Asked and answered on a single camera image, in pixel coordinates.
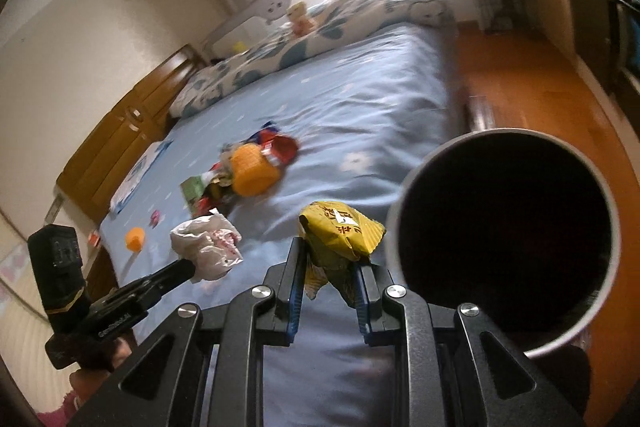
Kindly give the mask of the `person left hand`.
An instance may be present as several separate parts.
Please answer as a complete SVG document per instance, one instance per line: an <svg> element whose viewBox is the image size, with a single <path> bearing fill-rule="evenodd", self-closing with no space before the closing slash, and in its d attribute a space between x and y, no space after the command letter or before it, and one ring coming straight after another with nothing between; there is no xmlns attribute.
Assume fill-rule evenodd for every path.
<svg viewBox="0 0 640 427"><path fill-rule="evenodd" d="M111 376L114 369L122 365L131 355L131 347L124 337L118 337L112 349L112 365L110 371L93 371L92 369L77 369L70 374L70 385L75 394L74 404L79 409L102 386L104 381Z"/></svg>

